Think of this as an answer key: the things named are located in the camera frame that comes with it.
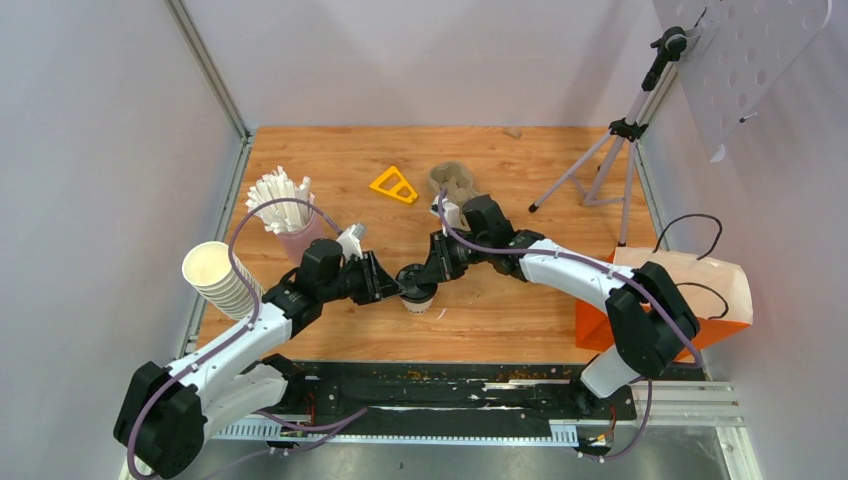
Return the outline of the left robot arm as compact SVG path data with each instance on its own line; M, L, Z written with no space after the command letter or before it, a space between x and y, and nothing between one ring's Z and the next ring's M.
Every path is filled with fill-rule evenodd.
M187 469L206 441L264 408L298 411L306 386L294 364L272 348L318 319L326 303L357 305L403 294L404 286L372 251L345 259L331 239L314 241L298 267L266 292L251 313L200 350L166 366L149 361L131 377L113 435L129 463L170 479Z

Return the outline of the white paper coffee cup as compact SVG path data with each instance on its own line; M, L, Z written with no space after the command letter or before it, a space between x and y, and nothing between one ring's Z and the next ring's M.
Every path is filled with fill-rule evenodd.
M425 313L431 307L433 297L418 299L402 296L401 301L408 312L419 315Z

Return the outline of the black plastic cup lid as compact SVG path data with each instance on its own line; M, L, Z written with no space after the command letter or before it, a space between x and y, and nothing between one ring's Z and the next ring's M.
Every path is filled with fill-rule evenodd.
M438 289L436 284L418 283L418 277L423 269L423 264L413 263L402 268L395 276L395 280L404 287L404 293L400 295L403 301L422 304L435 297Z

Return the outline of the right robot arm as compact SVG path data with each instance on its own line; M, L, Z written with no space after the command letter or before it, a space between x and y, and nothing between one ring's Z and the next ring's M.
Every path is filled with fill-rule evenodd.
M620 387L655 379L688 351L692 367L703 359L693 340L700 324L667 270L647 261L626 267L566 249L531 230L516 230L488 195L462 207L440 192L431 205L441 227L412 281L422 289L460 278L472 265L488 263L504 276L554 288L606 315L613 344L591 360L571 390L571 403L596 417Z

